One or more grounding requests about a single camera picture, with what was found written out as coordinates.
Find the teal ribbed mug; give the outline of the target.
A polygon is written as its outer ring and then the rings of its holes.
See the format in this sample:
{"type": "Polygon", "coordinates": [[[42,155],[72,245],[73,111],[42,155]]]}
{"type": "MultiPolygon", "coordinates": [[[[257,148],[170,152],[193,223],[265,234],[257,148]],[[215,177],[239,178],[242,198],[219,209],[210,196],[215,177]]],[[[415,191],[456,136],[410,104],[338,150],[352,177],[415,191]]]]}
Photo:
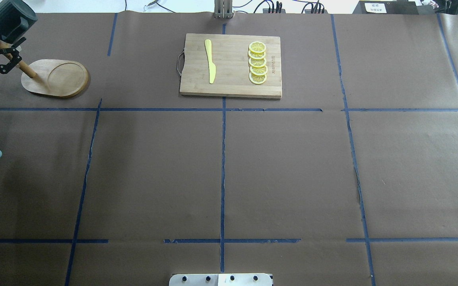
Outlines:
{"type": "Polygon", "coordinates": [[[37,22],[33,9],[23,0],[0,2],[0,40],[14,44],[37,22]]]}

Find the wooden cup storage rack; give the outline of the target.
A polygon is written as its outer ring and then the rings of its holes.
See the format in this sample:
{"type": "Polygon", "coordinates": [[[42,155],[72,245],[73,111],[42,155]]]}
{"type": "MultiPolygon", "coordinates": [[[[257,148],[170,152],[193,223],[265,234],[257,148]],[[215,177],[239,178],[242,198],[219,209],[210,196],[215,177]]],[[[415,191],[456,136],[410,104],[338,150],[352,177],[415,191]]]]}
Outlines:
{"type": "Polygon", "coordinates": [[[17,67],[22,71],[22,86],[40,96],[70,98],[89,83],[89,71],[74,60],[41,59],[31,64],[21,60],[17,67]]]}

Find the yellow plastic knife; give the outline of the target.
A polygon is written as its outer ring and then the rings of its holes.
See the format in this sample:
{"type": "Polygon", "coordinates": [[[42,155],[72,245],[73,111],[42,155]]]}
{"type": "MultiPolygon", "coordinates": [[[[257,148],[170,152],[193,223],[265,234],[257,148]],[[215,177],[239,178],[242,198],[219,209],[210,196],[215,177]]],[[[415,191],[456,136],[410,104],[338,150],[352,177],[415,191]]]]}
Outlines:
{"type": "Polygon", "coordinates": [[[210,39],[205,40],[205,50],[208,61],[209,83],[213,84],[216,78],[216,65],[213,62],[213,48],[210,39]]]}

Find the bamboo cutting board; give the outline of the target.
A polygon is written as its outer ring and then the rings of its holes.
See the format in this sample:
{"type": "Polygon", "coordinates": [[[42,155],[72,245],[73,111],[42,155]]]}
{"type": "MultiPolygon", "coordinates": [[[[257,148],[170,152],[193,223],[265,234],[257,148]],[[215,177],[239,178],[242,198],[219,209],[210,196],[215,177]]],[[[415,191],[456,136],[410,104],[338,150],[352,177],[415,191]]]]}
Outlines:
{"type": "Polygon", "coordinates": [[[186,34],[184,66],[180,77],[182,95],[281,99],[281,39],[255,35],[186,34]],[[216,78],[209,83],[205,40],[212,41],[216,78]],[[248,46],[253,41],[266,44],[267,81],[249,81],[248,46]]]}

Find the lemon slice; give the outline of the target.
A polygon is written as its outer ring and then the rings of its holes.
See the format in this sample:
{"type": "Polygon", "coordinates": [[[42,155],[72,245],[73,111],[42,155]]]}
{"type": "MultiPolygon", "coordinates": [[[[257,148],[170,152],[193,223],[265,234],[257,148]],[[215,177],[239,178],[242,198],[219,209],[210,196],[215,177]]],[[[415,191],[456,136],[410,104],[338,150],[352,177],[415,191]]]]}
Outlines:
{"type": "Polygon", "coordinates": [[[249,58],[248,63],[250,67],[262,68],[267,65],[267,60],[266,58],[261,58],[261,59],[249,58]]]}
{"type": "Polygon", "coordinates": [[[262,53],[255,53],[249,50],[248,56],[249,56],[249,59],[252,59],[252,60],[264,60],[266,59],[266,52],[264,51],[262,53]]]}
{"type": "Polygon", "coordinates": [[[267,65],[256,67],[256,66],[249,66],[250,73],[254,76],[266,76],[268,73],[267,65]]]}
{"type": "Polygon", "coordinates": [[[267,50],[267,46],[263,42],[253,41],[249,44],[248,50],[253,54],[263,54],[267,50]]]}
{"type": "Polygon", "coordinates": [[[249,72],[248,77],[249,81],[255,85],[261,85],[267,81],[267,74],[256,75],[252,72],[249,72]]]}

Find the orange black power strip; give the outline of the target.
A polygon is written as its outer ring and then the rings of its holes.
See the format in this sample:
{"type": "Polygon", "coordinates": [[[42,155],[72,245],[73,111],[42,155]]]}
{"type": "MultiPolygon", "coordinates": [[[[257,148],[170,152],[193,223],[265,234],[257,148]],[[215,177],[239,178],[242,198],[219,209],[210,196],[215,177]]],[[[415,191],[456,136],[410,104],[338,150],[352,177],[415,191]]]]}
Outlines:
{"type": "Polygon", "coordinates": [[[268,5],[267,8],[263,8],[262,12],[264,14],[285,14],[286,11],[283,8],[283,4],[280,1],[266,0],[265,2],[268,5]]]}

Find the black box with label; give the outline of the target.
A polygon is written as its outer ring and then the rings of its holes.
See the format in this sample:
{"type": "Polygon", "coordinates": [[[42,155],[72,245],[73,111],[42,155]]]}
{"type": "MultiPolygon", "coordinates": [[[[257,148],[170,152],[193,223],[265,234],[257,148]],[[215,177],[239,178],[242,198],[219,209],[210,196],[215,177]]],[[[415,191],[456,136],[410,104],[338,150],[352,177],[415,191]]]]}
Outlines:
{"type": "Polygon", "coordinates": [[[360,0],[352,14],[418,15],[416,2],[407,0],[360,0]]]}

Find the aluminium frame post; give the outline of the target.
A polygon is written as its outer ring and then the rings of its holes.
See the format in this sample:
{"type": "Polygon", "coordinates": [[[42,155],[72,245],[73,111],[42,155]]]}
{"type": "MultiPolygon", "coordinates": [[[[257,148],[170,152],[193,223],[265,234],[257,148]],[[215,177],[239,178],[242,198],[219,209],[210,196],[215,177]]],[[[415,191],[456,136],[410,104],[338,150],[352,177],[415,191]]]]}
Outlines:
{"type": "Polygon", "coordinates": [[[232,0],[214,0],[214,18],[231,19],[234,16],[232,0]]]}

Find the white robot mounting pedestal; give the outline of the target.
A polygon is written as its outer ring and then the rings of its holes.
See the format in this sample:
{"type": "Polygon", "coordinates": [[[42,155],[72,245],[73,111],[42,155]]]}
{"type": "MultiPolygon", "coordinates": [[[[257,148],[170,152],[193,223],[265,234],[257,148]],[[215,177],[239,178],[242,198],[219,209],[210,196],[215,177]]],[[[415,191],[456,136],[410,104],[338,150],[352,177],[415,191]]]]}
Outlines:
{"type": "Polygon", "coordinates": [[[175,274],[169,286],[273,286],[274,280],[267,273],[208,273],[175,274]]]}

